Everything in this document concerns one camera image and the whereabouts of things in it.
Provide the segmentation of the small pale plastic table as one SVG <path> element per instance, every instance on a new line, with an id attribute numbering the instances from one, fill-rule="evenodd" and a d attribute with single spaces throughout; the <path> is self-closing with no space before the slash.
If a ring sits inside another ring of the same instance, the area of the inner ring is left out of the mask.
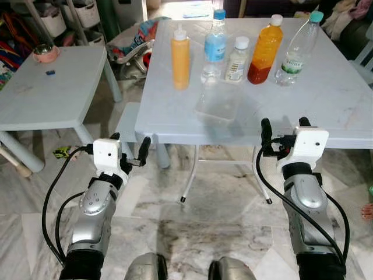
<path id="1" fill-rule="evenodd" d="M 55 71 L 48 76 L 47 71 Z M 83 144 L 93 142 L 83 125 L 100 78 L 105 76 L 115 102 L 122 101 L 103 46 L 66 46 L 52 63 L 27 59 L 0 90 L 0 142 L 32 172 L 44 163 L 16 141 L 11 131 L 75 129 Z"/>

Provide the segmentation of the teal cap clear water bottle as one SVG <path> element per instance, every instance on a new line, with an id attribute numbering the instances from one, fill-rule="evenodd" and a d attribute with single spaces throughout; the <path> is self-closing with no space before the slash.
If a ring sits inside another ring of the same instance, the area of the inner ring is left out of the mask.
<path id="1" fill-rule="evenodd" d="M 297 77 L 300 75 L 301 70 L 304 69 L 314 50 L 321 29 L 320 21 L 323 18 L 324 13 L 321 11 L 312 11 L 309 21 L 305 22 L 291 39 L 285 59 L 275 73 L 277 85 L 288 86 L 296 82 Z"/>

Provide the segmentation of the blue label water bottle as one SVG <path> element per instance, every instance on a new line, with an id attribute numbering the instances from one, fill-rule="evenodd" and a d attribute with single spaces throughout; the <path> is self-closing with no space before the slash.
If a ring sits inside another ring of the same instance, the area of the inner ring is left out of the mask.
<path id="1" fill-rule="evenodd" d="M 213 14 L 213 21 L 211 28 L 205 37 L 205 64 L 203 65 L 202 83 L 216 82 L 221 74 L 222 62 L 226 56 L 226 11 L 224 9 L 217 9 Z"/>

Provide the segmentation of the silver robot leg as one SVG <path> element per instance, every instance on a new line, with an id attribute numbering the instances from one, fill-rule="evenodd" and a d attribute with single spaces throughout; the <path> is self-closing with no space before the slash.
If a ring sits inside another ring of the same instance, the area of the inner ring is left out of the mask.
<path id="1" fill-rule="evenodd" d="M 168 280 L 166 259 L 162 254 L 141 254 L 129 265 L 124 280 Z"/>
<path id="2" fill-rule="evenodd" d="M 223 257 L 210 264 L 208 280 L 257 280 L 251 269 L 242 261 Z"/>

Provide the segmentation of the orange juice bottle white cap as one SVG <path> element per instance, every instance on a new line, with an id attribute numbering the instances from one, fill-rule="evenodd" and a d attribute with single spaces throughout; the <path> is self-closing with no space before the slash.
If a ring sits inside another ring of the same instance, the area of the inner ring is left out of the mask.
<path id="1" fill-rule="evenodd" d="M 271 72 L 278 48 L 283 40 L 282 21 L 282 15 L 272 15 L 270 24 L 259 32 L 247 74 L 248 80 L 253 85 L 264 83 Z"/>

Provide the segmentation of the colourful patterned cloth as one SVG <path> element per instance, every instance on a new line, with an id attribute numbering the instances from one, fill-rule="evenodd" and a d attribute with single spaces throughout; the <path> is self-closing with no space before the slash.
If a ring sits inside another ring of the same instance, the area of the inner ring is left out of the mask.
<path id="1" fill-rule="evenodd" d="M 134 24 L 114 37 L 106 44 L 109 58 L 112 60 L 123 59 L 136 47 L 154 40 L 158 24 L 162 20 L 170 20 L 170 17 L 160 16 Z"/>

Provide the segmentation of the clear plastic container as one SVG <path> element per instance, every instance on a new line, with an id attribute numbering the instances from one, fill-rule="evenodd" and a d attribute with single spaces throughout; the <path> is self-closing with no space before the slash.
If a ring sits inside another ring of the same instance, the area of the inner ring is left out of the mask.
<path id="1" fill-rule="evenodd" d="M 204 123 L 228 125 L 235 120 L 241 103 L 242 90 L 237 83 L 204 83 L 193 111 Z"/>

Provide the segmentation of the metal rack with white baskets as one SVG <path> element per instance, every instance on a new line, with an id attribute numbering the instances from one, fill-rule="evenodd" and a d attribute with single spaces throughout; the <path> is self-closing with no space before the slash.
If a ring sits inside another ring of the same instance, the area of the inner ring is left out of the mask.
<path id="1" fill-rule="evenodd" d="M 106 44 L 96 0 L 2 1 L 9 3 L 12 11 L 18 13 L 42 41 L 49 36 L 59 46 L 81 46 L 83 40 L 78 37 L 80 27 L 88 45 L 104 47 Z"/>

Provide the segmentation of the silver right robot leg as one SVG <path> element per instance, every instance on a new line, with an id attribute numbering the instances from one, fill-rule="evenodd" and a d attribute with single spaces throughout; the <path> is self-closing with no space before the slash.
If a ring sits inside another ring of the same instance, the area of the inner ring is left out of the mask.
<path id="1" fill-rule="evenodd" d="M 223 257 L 210 264 L 208 280 L 257 280 L 251 269 L 242 261 Z"/>

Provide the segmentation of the pink bowl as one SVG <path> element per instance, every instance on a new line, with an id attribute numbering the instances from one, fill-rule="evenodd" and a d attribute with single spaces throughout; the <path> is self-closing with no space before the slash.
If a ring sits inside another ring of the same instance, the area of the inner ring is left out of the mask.
<path id="1" fill-rule="evenodd" d="M 38 63 L 52 63 L 59 57 L 59 48 L 52 44 L 40 44 L 34 47 L 32 52 Z"/>

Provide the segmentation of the small white cap bottle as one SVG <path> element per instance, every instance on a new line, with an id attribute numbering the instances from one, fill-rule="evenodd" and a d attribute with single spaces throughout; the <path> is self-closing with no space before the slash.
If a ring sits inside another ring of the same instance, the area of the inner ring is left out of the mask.
<path id="1" fill-rule="evenodd" d="M 235 38 L 234 48 L 228 56 L 227 68 L 224 73 L 226 82 L 240 82 L 242 80 L 248 59 L 248 46 L 248 37 L 239 36 Z"/>

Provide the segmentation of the person's bare foot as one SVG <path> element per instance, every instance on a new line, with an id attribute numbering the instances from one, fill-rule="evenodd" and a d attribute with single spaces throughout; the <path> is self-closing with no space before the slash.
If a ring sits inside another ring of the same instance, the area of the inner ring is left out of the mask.
<path id="1" fill-rule="evenodd" d="M 373 221 L 373 203 L 363 205 L 360 214 L 363 221 Z"/>

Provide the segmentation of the pile of clothes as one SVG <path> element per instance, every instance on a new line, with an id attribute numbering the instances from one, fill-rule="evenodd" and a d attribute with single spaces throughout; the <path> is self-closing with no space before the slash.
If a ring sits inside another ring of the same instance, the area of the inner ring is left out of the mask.
<path id="1" fill-rule="evenodd" d="M 336 41 L 352 19 L 362 19 L 368 13 L 372 3 L 373 0 L 341 0 L 321 26 L 328 37 Z"/>

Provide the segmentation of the orange squeeze sauce bottle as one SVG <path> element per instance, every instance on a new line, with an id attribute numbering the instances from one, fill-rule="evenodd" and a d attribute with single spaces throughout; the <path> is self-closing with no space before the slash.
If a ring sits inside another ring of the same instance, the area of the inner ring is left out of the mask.
<path id="1" fill-rule="evenodd" d="M 182 24 L 179 24 L 171 38 L 171 70 L 173 86 L 176 90 L 185 90 L 189 86 L 190 40 Z"/>

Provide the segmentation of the green black floor item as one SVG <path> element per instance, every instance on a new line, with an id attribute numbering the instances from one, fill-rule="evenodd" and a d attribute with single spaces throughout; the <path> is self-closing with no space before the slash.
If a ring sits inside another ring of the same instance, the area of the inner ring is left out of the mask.
<path id="1" fill-rule="evenodd" d="M 72 146 L 62 146 L 59 148 L 54 149 L 52 154 L 56 159 L 67 159 L 71 156 L 72 152 L 74 152 L 75 148 Z"/>

